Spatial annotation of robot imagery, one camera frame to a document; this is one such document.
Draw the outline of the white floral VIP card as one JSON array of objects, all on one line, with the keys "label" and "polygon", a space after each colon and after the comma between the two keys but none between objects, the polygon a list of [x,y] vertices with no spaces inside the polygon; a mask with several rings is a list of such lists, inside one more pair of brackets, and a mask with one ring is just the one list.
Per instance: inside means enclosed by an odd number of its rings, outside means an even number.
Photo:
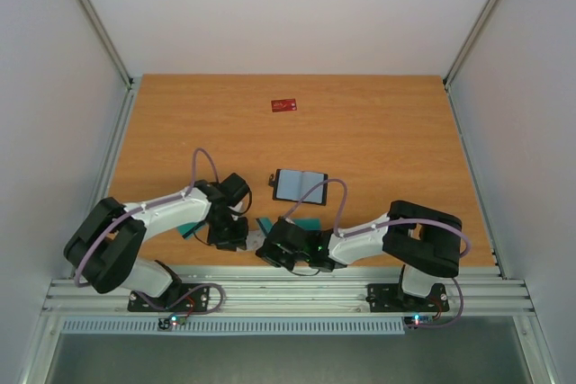
[{"label": "white floral VIP card", "polygon": [[265,234],[261,230],[249,231],[246,238],[246,251],[256,251],[259,249],[266,239]]}]

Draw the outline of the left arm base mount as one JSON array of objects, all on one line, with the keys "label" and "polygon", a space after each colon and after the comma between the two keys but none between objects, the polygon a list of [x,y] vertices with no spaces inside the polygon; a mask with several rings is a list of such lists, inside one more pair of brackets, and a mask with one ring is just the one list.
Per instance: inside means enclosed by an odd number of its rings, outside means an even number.
[{"label": "left arm base mount", "polygon": [[129,312],[205,313],[211,288],[206,284],[185,283],[167,265],[138,259],[123,288],[130,289]]}]

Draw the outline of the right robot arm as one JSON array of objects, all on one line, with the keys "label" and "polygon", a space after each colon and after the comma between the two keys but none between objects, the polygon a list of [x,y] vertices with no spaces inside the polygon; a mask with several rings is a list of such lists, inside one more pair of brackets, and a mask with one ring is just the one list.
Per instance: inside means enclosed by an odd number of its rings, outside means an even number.
[{"label": "right robot arm", "polygon": [[460,259],[471,249],[462,221],[448,213],[394,201],[388,212],[346,229],[307,230],[280,218],[265,234],[256,256],[292,271],[304,263],[319,272],[334,272],[365,258],[390,255],[402,262],[395,284],[371,284],[367,301],[373,312],[445,312],[440,279],[458,276]]}]

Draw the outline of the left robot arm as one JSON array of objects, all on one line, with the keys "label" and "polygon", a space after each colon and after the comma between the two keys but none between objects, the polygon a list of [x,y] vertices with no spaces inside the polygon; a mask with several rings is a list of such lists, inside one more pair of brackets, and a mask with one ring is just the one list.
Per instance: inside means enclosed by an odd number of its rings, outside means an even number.
[{"label": "left robot arm", "polygon": [[105,294],[119,287],[149,297],[161,310],[175,308],[181,282],[162,263],[139,258],[142,245],[190,224],[207,228],[206,243],[220,250],[247,248],[248,219],[243,202],[252,191],[239,175],[222,182],[200,180],[193,187],[152,201],[122,204],[100,200],[68,240],[63,255],[75,268],[75,283]]}]

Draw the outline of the black leather card holder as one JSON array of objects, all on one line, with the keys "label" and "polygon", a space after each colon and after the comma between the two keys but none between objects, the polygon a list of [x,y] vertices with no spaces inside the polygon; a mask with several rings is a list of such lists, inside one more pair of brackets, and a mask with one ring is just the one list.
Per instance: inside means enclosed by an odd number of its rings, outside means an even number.
[{"label": "black leather card holder", "polygon": [[[272,198],[275,201],[297,202],[312,187],[326,181],[327,174],[298,171],[291,169],[277,169],[268,179],[268,185],[273,188]],[[328,186],[323,183],[311,192],[303,203],[325,206],[327,203]]]}]

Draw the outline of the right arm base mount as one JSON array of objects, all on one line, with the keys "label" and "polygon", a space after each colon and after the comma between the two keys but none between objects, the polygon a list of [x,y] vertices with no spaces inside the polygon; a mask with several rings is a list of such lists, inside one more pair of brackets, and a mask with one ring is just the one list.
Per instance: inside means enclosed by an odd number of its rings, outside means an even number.
[{"label": "right arm base mount", "polygon": [[372,283],[366,289],[365,301],[373,313],[437,313],[450,310],[446,287],[442,283],[435,283],[425,298],[404,293],[399,283]]}]

